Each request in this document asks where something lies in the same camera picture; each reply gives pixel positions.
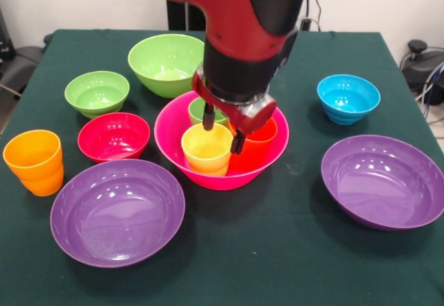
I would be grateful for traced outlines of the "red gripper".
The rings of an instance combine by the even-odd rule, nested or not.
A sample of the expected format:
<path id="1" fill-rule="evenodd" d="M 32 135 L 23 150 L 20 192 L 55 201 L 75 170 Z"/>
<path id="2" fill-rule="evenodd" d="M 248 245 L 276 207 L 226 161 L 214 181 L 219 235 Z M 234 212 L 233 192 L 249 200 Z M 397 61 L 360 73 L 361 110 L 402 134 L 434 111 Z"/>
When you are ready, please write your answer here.
<path id="1" fill-rule="evenodd" d="M 199 64 L 194 73 L 192 87 L 193 91 L 206 102 L 203 110 L 203 128 L 206 131 L 213 129 L 215 108 L 225 114 L 236 128 L 230 149 L 233 155 L 241 154 L 246 135 L 260 129 L 272 117 L 277 107 L 275 99 L 268 93 L 245 103 L 225 101 L 217 97 L 207 85 L 203 63 Z"/>

